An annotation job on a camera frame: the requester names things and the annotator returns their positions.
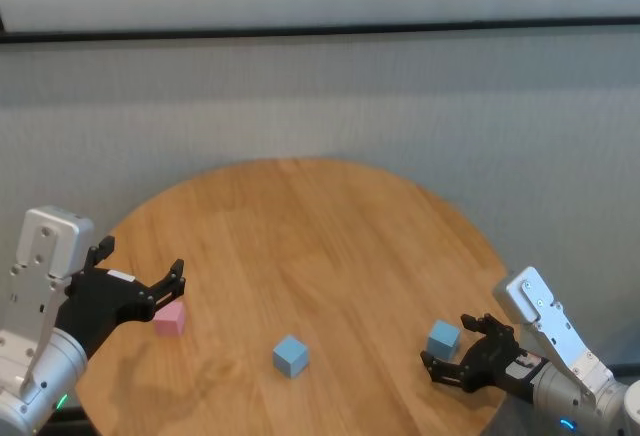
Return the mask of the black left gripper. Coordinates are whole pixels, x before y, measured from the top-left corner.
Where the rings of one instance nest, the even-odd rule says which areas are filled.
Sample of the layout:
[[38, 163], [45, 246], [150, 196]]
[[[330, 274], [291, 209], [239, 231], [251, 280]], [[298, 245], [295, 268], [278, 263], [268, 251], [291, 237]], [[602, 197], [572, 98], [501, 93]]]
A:
[[136, 279], [122, 279], [99, 267], [114, 249], [115, 237], [111, 235], [89, 248], [83, 274], [73, 277], [56, 318], [55, 327], [78, 342], [87, 357], [92, 357], [119, 325], [151, 321], [159, 310], [184, 295], [182, 259], [175, 260], [164, 278], [146, 287]]

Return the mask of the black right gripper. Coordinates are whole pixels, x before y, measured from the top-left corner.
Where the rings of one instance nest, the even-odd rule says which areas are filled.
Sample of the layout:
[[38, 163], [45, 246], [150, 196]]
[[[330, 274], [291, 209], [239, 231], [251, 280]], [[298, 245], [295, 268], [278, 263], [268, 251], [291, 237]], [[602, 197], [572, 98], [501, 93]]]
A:
[[460, 364], [420, 352], [422, 363], [433, 383], [454, 386], [474, 393], [492, 386], [521, 400], [532, 400], [534, 378], [543, 368], [543, 358], [519, 346], [511, 326], [489, 313], [482, 317], [460, 316], [463, 327], [481, 333]]

